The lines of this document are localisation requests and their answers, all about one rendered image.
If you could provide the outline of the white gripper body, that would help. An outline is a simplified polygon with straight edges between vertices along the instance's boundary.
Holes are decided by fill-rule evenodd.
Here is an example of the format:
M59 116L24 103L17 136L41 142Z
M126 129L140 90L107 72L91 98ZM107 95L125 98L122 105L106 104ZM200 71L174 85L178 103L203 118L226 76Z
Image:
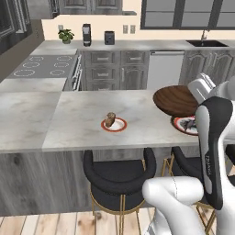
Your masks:
M195 79L187 85L187 88L198 104L203 103L208 98L208 95L212 90L212 87L205 78Z

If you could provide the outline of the large brown wooden bowl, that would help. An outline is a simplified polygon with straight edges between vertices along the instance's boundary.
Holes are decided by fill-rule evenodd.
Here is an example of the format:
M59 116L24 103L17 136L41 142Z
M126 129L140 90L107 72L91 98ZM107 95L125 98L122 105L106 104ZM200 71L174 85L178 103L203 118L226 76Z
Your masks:
M184 118L193 116L198 107L196 99L185 85L171 85L156 91L154 104L165 114Z

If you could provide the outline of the grey cooked food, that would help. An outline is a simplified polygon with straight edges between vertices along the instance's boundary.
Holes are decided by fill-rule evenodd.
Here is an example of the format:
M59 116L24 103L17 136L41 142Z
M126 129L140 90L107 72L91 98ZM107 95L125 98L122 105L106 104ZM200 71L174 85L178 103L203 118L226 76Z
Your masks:
M196 123L193 119L183 120L180 122L180 124L184 129L190 129L190 128L194 128L196 126Z

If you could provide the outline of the red-rimmed plate with cooked food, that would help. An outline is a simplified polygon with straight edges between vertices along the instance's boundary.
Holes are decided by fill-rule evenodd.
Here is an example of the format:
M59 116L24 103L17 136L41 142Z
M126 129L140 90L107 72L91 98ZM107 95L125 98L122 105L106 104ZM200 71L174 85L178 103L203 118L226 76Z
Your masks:
M191 120L191 119L193 119L196 122L195 117L191 116L191 117L172 117L171 123L180 132L183 132L184 134L191 135L191 136L197 136L198 132L197 132L196 126L194 128L184 129L180 124L180 122L183 120Z

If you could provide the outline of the red-rimmed white appetizer plate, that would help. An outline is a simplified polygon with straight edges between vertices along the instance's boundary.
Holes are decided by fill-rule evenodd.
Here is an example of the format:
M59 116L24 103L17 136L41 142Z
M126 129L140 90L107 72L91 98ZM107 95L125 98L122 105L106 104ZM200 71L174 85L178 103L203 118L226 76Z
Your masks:
M109 131L109 132L120 132L120 131L123 131L127 127L127 125L128 125L127 122L124 119L120 118L120 117L116 117L115 118L115 121L114 121L114 123L112 124L111 127L108 127L106 125L106 121L105 120L103 120L101 122L102 129L104 129L106 131Z

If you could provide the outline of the brown appetizer food piece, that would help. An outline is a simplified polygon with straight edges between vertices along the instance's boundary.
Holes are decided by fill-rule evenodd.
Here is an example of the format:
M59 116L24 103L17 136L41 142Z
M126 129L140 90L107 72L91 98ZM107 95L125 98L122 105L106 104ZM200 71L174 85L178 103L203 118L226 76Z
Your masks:
M116 114L114 112L109 112L106 115L106 126L110 128L115 122Z

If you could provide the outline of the grey wooden counter base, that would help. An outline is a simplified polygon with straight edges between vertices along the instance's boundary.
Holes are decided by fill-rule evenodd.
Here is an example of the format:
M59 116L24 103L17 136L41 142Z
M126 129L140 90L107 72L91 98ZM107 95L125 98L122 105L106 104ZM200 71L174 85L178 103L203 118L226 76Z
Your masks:
M0 154L0 216L92 209L82 151Z

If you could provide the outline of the grey arched base cupboards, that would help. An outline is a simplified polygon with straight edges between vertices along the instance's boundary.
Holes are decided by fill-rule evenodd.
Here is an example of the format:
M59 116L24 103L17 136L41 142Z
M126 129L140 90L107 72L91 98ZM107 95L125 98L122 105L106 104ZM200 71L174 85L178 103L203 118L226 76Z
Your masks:
M189 84L200 73L208 75L215 85L228 81L235 75L235 49L187 50L179 84Z

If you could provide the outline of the white dishwasher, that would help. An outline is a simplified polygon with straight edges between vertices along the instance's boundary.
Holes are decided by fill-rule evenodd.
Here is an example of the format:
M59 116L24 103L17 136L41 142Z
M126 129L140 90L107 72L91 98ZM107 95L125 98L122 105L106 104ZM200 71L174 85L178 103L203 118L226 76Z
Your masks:
M151 50L147 89L157 91L179 83L184 52L182 50Z

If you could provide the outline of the black sink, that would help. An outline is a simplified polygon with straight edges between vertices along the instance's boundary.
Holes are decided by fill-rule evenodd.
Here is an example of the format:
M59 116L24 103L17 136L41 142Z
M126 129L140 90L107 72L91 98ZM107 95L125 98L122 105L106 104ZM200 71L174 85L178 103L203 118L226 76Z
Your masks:
M217 40L187 40L186 42L195 47L228 47L228 45Z

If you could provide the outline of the black stool with gold legs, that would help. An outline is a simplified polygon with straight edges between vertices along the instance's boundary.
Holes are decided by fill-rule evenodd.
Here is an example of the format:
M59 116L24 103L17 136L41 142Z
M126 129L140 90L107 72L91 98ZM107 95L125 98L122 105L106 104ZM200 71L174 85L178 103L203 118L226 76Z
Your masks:
M163 160L162 175L164 175L165 169L168 169L170 176L191 176L199 179L200 182L203 182L201 158L186 158L179 146L172 147L171 157ZM208 222L204 221L203 214L199 210L200 208L209 208L212 210L212 214ZM215 221L216 214L213 207L207 202L205 196L203 196L199 202L196 202L196 211L204 225L206 235L209 235L209 231Z
M95 206L119 216L119 234L124 233L124 216L135 212L145 202L142 186L156 173L157 163L151 148L143 150L142 160L95 162L93 152L84 152L84 174L90 182L92 211Z

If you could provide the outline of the dark-framed window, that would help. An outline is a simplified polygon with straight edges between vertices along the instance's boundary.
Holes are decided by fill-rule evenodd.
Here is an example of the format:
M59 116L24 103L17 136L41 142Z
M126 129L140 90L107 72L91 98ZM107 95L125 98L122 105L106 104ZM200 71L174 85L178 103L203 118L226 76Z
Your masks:
M142 0L140 28L235 30L235 0Z

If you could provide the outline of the grey base cupboards with drawers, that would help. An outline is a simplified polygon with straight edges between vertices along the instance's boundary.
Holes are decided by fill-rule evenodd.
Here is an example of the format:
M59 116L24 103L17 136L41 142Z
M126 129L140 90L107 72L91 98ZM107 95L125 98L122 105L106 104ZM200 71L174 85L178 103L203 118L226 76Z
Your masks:
M82 52L84 91L147 88L150 53L146 50L87 50Z

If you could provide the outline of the grey oven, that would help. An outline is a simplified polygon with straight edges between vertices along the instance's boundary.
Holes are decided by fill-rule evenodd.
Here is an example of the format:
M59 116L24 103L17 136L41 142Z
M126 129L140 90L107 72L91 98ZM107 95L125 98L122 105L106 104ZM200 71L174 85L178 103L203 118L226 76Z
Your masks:
M82 59L81 54L75 56L73 67L64 84L63 92L65 91L79 92L82 90L81 81L82 81L83 69L82 69L81 59Z

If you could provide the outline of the black coffee machine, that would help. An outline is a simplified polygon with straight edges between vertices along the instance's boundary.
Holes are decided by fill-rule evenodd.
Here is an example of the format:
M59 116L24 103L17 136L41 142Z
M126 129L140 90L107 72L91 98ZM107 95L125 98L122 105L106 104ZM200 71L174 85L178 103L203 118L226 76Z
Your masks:
M90 24L83 24L82 27L83 31L83 42L85 47L89 47L91 45L91 25Z

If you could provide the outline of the green potted plant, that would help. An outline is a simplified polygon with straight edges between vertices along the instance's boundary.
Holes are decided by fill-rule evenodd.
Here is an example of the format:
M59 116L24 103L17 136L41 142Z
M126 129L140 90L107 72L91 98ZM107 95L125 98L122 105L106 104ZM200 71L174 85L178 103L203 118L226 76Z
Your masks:
M64 44L70 44L74 37L74 34L72 33L70 29L60 29L58 32L58 35L59 35L59 39Z

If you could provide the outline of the grey hob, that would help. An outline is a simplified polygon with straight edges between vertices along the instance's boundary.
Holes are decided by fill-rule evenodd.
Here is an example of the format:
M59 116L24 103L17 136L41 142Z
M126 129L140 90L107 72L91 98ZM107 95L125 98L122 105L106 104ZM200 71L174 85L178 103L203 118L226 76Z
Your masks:
M77 55L30 55L11 72L7 79L67 78Z

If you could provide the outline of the dark tall cupboards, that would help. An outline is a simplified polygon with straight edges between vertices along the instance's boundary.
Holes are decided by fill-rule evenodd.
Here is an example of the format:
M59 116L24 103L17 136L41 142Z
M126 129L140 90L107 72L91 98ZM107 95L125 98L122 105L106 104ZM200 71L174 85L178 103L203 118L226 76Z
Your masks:
M0 55L31 33L27 0L0 0Z

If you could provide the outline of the grey wall cupboards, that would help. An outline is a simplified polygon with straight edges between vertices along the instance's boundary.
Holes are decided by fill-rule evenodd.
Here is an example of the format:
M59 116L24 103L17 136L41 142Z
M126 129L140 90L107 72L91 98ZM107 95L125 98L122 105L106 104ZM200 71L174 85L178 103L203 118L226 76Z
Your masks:
M135 11L124 11L123 0L49 0L50 13L58 15L136 16Z

